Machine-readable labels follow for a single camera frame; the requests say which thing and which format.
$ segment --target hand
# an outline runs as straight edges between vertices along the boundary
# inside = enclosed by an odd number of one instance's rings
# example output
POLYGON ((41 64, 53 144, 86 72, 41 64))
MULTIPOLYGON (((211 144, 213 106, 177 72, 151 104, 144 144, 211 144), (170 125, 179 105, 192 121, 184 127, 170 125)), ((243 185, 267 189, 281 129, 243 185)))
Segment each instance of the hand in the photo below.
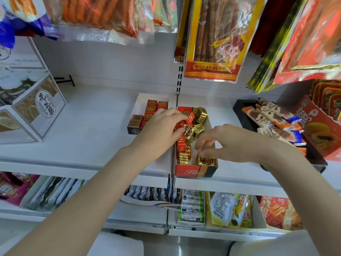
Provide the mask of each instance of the hand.
POLYGON ((168 150, 184 133, 185 128, 173 132, 175 125, 188 117, 175 108, 158 109, 144 129, 135 137, 130 147, 137 147, 151 163, 168 150))
POLYGON ((287 149, 292 147, 283 141, 231 124, 216 126, 202 133, 195 143, 195 149, 201 151, 199 156, 202 158, 260 164, 268 159, 274 159, 274 153, 285 154, 287 149), (212 148, 215 141, 218 141, 222 148, 212 148))

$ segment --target forearm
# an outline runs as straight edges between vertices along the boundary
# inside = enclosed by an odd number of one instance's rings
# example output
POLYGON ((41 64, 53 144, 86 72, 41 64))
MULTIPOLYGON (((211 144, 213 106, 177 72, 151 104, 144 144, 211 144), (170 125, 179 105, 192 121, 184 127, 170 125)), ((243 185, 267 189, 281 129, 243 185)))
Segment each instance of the forearm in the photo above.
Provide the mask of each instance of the forearm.
POLYGON ((339 255, 339 193, 294 147, 283 144, 272 156, 264 165, 288 194, 319 253, 339 255))
POLYGON ((86 185, 6 255, 86 255, 115 204, 146 166, 137 151, 120 149, 86 185))

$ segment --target person's right hand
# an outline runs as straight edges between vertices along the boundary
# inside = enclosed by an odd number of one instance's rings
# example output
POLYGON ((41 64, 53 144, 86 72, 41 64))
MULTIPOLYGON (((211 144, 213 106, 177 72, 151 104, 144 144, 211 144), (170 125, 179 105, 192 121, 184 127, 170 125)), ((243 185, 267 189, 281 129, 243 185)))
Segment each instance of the person's right hand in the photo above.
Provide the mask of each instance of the person's right hand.
POLYGON ((270 158, 272 151, 286 152, 291 146, 265 135, 249 131, 231 124, 216 126, 200 135, 195 149, 202 158, 217 158, 232 162, 262 163, 270 158), (218 141, 222 148, 212 148, 218 141))

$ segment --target black metal bracket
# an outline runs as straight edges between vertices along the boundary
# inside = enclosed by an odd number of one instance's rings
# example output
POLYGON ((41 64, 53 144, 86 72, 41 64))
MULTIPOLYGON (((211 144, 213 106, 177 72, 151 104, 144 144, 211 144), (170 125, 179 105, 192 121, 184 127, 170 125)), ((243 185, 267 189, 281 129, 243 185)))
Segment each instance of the black metal bracket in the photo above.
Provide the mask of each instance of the black metal bracket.
POLYGON ((62 82, 71 82, 72 85, 73 85, 74 87, 76 87, 76 86, 75 86, 75 83, 73 82, 72 76, 69 75, 69 77, 70 77, 70 80, 64 80, 64 79, 65 79, 64 77, 53 77, 53 79, 54 79, 54 80, 62 80, 62 81, 56 81, 57 84, 61 84, 62 82))

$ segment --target person's left hand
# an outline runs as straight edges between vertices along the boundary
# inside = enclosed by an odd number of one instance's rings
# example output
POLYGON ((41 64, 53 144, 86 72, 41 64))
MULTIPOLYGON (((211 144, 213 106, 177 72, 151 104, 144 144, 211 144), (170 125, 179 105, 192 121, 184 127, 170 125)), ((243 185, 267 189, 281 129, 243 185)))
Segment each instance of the person's left hand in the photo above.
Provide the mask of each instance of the person's left hand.
POLYGON ((178 122, 186 119, 188 117, 175 108, 158 109, 129 147, 138 148, 144 159, 151 163, 181 137, 185 128, 179 128, 174 132, 173 130, 178 122))

